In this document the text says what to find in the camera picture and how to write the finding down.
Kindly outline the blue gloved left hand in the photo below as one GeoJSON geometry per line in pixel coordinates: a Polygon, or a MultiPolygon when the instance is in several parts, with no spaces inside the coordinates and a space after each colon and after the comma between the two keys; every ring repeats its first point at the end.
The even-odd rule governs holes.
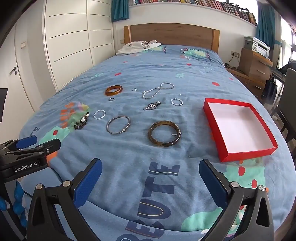
{"type": "Polygon", "coordinates": [[[15,202],[13,203],[13,211],[14,213],[20,217],[21,226],[26,228],[27,227],[27,213],[25,210],[25,200],[24,200],[24,191],[22,186],[18,181],[13,181],[14,190],[14,199],[15,202]]]}

